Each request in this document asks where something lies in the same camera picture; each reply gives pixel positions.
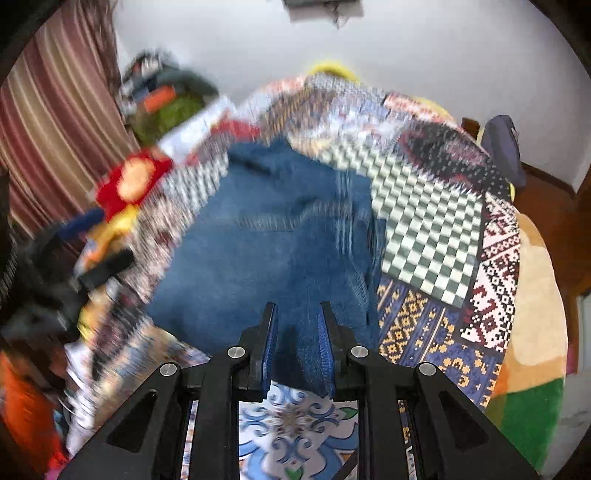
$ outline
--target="gray backpack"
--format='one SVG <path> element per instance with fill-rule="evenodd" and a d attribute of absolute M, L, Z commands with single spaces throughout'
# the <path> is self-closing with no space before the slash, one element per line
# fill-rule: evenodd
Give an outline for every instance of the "gray backpack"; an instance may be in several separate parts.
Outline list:
<path fill-rule="evenodd" d="M 480 143 L 501 174 L 515 188 L 525 187 L 525 171 L 521 167 L 517 131 L 509 115 L 497 115 L 484 127 Z"/>

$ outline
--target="blue gripper pad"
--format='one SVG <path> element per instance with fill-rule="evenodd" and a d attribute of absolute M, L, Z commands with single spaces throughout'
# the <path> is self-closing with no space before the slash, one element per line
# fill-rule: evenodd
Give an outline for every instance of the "blue gripper pad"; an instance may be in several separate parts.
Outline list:
<path fill-rule="evenodd" d="M 326 320 L 321 306 L 318 309 L 318 341 L 320 344 L 320 367 L 322 369 L 324 391 L 326 395 L 332 398 L 335 395 L 335 359 L 332 355 L 329 333 L 326 329 Z"/>
<path fill-rule="evenodd" d="M 277 337 L 279 335 L 279 321 L 277 318 L 277 305 L 273 307 L 271 313 L 271 323 L 269 325 L 269 332 L 267 335 L 267 341 L 265 343 L 265 351 L 262 356 L 262 379 L 261 379 L 261 390 L 263 397 L 267 397 L 267 393 L 271 388 L 271 375 L 273 358 L 275 356 L 275 350 L 277 349 Z"/>

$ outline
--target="blue cloth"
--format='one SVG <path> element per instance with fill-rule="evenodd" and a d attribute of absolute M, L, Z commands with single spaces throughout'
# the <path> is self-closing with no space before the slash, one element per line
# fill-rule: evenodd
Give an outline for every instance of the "blue cloth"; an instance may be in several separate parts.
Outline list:
<path fill-rule="evenodd" d="M 273 379 L 328 394 L 320 302 L 331 302 L 359 343 L 375 348 L 379 335 L 385 222 L 373 216 L 370 182 L 310 161 L 284 141 L 236 144 L 228 156 L 228 176 L 186 233 L 147 313 L 213 354 L 235 345 L 272 301 Z"/>
<path fill-rule="evenodd" d="M 98 225 L 105 218 L 102 208 L 93 208 L 88 212 L 78 215 L 73 220 L 65 224 L 57 233 L 60 240 L 69 242 L 81 233 L 86 233 L 95 225 Z"/>

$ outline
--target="striped curtain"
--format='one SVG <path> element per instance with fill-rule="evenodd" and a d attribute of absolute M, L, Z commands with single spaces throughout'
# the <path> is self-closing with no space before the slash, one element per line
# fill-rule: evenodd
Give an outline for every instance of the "striped curtain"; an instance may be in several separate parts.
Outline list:
<path fill-rule="evenodd" d="M 30 235 L 88 209 L 95 182 L 137 148 L 111 94 L 110 13 L 110 0 L 66 0 L 0 87 L 0 165 Z"/>

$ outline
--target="wooden floor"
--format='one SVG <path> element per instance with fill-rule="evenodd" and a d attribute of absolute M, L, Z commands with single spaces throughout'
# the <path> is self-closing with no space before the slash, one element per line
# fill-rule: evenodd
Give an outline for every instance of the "wooden floor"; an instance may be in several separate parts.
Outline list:
<path fill-rule="evenodd" d="M 569 346 L 578 352 L 579 326 L 573 299 L 587 289 L 591 274 L 591 202 L 573 198 L 561 188 L 528 174 L 515 206 L 536 224 L 552 258 L 563 296 Z"/>

